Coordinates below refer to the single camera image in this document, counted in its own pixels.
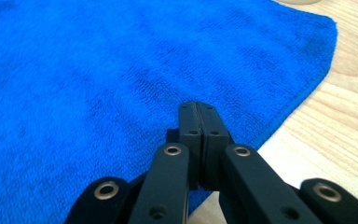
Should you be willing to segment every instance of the towel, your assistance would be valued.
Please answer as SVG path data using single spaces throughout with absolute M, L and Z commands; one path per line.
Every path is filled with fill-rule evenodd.
M 0 223 L 62 223 L 92 181 L 147 171 L 184 102 L 260 148 L 336 40 L 269 0 L 0 0 Z

